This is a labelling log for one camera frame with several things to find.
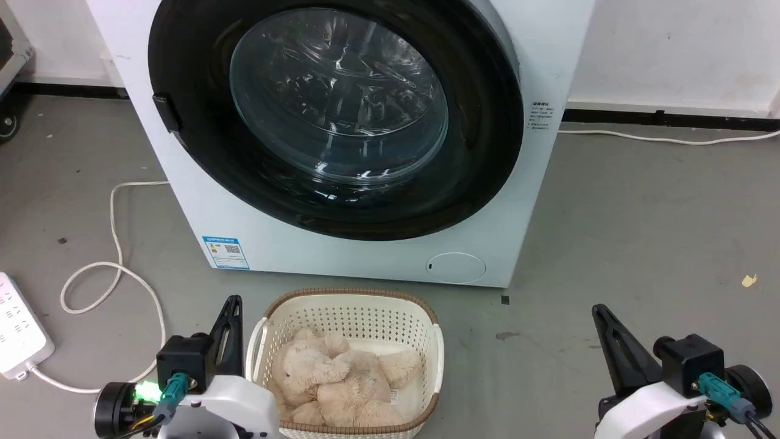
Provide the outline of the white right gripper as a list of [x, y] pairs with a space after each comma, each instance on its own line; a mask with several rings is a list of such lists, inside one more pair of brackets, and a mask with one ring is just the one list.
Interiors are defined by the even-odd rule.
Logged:
[[651, 384], [609, 409], [597, 425], [597, 437], [725, 436], [705, 405], [727, 406], [727, 381], [693, 380], [686, 387], [661, 381], [660, 364], [606, 305], [594, 305], [592, 317], [615, 394], [626, 397]]

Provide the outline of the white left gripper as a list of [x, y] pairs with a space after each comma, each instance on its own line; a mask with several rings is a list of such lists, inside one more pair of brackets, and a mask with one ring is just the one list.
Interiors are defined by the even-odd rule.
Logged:
[[183, 398], [158, 438], [281, 438], [275, 396], [243, 378], [243, 300], [229, 296], [211, 329], [216, 377]]

